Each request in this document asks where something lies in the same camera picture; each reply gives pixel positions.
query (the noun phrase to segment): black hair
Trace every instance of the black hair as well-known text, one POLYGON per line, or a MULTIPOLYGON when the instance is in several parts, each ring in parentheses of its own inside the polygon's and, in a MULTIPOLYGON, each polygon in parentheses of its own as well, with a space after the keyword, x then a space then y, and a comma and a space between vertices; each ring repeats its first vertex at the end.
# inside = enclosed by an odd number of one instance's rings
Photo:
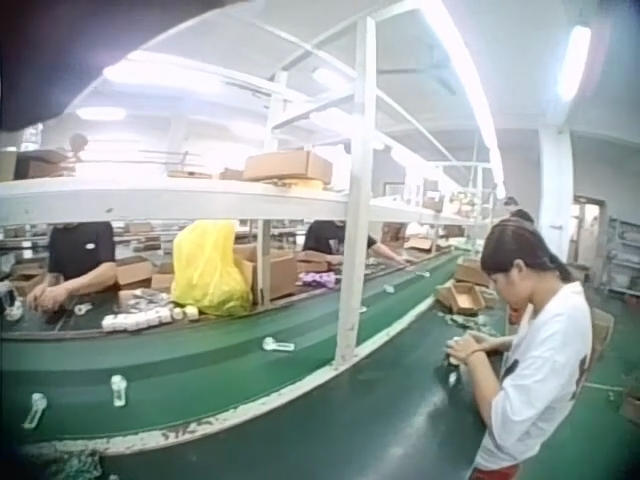
POLYGON ((511 212, 511 215, 509 216, 511 218, 519 218, 520 220, 530 223, 531 225, 535 225, 536 223, 533 217, 531 216, 531 214, 526 210, 523 210, 522 208, 514 210, 513 212, 511 212))
POLYGON ((489 232, 480 265, 487 275, 495 275, 510 272, 516 260, 538 272, 556 271, 563 283, 574 281, 569 268, 549 249, 533 224, 509 217, 489 232))
POLYGON ((518 205, 520 205, 520 203, 518 203, 518 201, 516 200, 516 197, 507 197, 504 199, 504 202, 502 202, 502 204, 505 207, 517 207, 518 205))

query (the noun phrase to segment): ponytail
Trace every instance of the ponytail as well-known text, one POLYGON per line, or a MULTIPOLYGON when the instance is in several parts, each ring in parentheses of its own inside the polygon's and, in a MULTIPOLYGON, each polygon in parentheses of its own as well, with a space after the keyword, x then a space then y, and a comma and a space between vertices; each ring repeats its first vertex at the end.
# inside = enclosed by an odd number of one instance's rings
POLYGON ((562 283, 571 283, 575 281, 571 270, 569 270, 569 267, 567 267, 567 265, 562 260, 560 260, 555 253, 549 253, 549 263, 551 264, 553 269, 556 270, 560 275, 560 280, 562 280, 562 283))

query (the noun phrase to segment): woman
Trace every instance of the woman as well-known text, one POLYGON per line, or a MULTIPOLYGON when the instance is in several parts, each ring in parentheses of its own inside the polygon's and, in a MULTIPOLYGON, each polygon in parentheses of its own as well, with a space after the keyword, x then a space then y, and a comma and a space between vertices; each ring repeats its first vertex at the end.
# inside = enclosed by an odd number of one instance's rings
POLYGON ((447 345, 467 365, 487 425, 471 479, 509 480, 573 406, 591 356, 591 313, 580 283, 528 222, 496 224, 480 263, 511 307, 532 306, 513 337, 469 334, 447 345), (487 358, 492 350, 507 352, 500 378, 487 358))

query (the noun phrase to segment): red pants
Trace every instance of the red pants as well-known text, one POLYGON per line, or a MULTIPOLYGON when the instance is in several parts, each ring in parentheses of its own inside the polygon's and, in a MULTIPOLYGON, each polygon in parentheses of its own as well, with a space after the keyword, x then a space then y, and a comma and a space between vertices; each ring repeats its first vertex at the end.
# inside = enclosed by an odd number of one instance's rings
POLYGON ((513 480, 518 473, 519 465, 511 465, 510 467, 504 467, 500 470, 480 470, 474 468, 471 472, 469 480, 513 480))

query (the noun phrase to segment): worker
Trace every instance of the worker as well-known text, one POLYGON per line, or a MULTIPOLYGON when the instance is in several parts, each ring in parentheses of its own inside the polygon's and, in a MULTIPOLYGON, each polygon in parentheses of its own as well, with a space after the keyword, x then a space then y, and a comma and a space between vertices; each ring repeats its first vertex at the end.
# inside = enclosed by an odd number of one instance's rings
MULTIPOLYGON (((340 265, 344 255, 346 223, 342 221, 316 220, 307 229, 302 246, 303 252, 317 252, 331 265, 340 265)), ((369 252, 397 265, 408 267, 409 262, 378 243, 372 236, 367 237, 369 252)))
POLYGON ((520 218, 525 222, 529 222, 531 224, 535 223, 533 216, 527 212, 525 209, 520 208, 520 203, 516 200, 515 197, 507 197, 504 199, 502 203, 505 210, 509 213, 509 217, 520 218))
POLYGON ((49 236, 49 268, 27 296, 27 306, 55 312, 73 295, 116 288, 115 242, 109 222, 54 226, 49 236), (62 282, 56 284, 56 276, 62 282))
POLYGON ((530 223, 509 218, 495 225, 480 263, 509 305, 532 305, 512 337, 473 333, 447 344, 468 367, 487 425, 470 478, 510 480, 573 407, 591 361, 591 313, 581 284, 530 223), (487 357, 493 350, 506 352, 500 378, 487 357))

